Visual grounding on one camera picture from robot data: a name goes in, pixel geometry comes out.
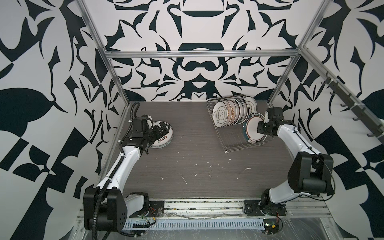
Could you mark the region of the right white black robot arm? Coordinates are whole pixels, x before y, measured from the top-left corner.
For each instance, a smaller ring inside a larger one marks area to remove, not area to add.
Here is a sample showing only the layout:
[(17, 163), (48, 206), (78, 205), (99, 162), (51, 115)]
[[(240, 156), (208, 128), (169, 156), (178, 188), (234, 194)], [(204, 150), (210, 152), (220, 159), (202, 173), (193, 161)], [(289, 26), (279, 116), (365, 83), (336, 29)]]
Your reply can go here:
[(287, 180), (262, 194), (259, 203), (261, 211), (270, 214), (272, 210), (301, 197), (322, 201), (321, 194), (326, 194), (330, 199), (334, 196), (333, 158), (322, 154), (305, 140), (300, 127), (284, 118), (282, 108), (266, 110), (264, 122), (258, 124), (258, 133), (279, 137), (293, 159)]

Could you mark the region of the white plate green lettered rim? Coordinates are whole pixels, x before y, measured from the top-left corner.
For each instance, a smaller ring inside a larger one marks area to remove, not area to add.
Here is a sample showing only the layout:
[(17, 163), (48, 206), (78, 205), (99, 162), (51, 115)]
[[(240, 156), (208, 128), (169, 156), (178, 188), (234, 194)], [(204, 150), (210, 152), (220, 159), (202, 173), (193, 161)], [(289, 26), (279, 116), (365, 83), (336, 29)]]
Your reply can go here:
[(260, 113), (251, 113), (248, 120), (243, 123), (243, 137), (250, 144), (256, 144), (266, 139), (266, 134), (258, 133), (259, 122), (263, 123), (264, 116)]

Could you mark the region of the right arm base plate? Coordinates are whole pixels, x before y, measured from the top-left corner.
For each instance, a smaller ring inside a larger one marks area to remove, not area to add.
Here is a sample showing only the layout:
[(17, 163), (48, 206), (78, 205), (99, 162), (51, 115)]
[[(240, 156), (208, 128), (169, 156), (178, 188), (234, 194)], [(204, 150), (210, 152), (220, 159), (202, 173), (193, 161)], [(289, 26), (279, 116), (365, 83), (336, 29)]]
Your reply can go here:
[(273, 203), (263, 204), (262, 200), (245, 200), (243, 213), (248, 217), (255, 216), (286, 216), (286, 205), (277, 205)]

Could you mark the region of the white plate red characters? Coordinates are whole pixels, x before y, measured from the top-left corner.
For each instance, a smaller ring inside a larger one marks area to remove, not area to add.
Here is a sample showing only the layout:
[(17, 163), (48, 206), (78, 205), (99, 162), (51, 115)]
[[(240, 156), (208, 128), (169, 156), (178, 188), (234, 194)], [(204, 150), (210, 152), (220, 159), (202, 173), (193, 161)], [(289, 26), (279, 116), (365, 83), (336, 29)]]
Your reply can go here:
[(166, 147), (167, 145), (169, 145), (173, 139), (173, 128), (171, 127), (171, 125), (167, 122), (164, 122), (164, 121), (157, 121), (157, 122), (154, 122), (155, 126), (158, 126), (160, 127), (160, 123), (164, 123), (167, 127), (167, 129), (169, 130), (169, 132), (164, 135), (163, 137), (161, 137), (160, 139), (156, 140), (152, 145), (151, 145), (151, 148), (152, 149), (161, 149), (161, 148), (164, 148)]

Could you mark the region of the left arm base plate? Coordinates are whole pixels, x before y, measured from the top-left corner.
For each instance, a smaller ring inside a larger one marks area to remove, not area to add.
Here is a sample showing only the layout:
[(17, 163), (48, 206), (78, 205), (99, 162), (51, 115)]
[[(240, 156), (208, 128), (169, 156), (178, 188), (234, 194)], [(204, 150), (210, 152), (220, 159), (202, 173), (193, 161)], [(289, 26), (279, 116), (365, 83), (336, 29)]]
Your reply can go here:
[(164, 201), (149, 201), (149, 203), (145, 205), (143, 215), (146, 217), (158, 217), (164, 213), (164, 208)]

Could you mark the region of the wire dish rack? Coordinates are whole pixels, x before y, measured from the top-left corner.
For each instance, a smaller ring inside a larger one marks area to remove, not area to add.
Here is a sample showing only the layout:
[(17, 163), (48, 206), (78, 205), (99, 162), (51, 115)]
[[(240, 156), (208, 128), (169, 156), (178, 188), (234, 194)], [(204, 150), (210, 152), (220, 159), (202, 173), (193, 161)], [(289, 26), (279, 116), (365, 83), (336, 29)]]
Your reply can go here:
[[(267, 135), (264, 141), (258, 142), (256, 144), (250, 144), (244, 139), (243, 123), (248, 120), (248, 117), (250, 115), (245, 97), (247, 96), (237, 95), (237, 96), (207, 100), (207, 108), (209, 113), (211, 114), (211, 117), (212, 117), (214, 105), (219, 101), (235, 100), (240, 106), (240, 118), (235, 125), (229, 126), (227, 124), (225, 127), (221, 127), (221, 128), (217, 128), (214, 125), (225, 153), (244, 150), (247, 148), (251, 148), (253, 146), (262, 146), (265, 143), (270, 142), (274, 138), (273, 136)], [(261, 106), (260, 106), (260, 103), (257, 103), (257, 105), (258, 105), (257, 113), (259, 113), (258, 111), (261, 109)]]

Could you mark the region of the white plate clover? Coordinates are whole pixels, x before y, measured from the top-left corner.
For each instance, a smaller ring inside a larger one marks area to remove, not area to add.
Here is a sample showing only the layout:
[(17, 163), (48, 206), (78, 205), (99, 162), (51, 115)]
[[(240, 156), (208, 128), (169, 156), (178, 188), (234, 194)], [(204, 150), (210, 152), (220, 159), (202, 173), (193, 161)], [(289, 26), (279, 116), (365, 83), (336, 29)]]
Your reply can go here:
[(230, 120), (230, 107), (227, 101), (219, 101), (214, 105), (212, 118), (217, 128), (225, 127)]

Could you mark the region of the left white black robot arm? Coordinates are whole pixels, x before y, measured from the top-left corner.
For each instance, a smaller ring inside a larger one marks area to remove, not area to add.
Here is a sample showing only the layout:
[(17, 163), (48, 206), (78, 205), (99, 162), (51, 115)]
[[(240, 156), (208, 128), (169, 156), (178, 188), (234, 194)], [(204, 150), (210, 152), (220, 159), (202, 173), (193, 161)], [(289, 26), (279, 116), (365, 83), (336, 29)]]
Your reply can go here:
[(95, 188), (84, 193), (84, 225), (94, 237), (98, 231), (120, 233), (128, 217), (149, 207), (147, 194), (125, 198), (123, 188), (142, 154), (170, 130), (168, 123), (153, 122), (147, 115), (133, 119), (128, 136), (120, 141), (120, 154), (112, 168)]

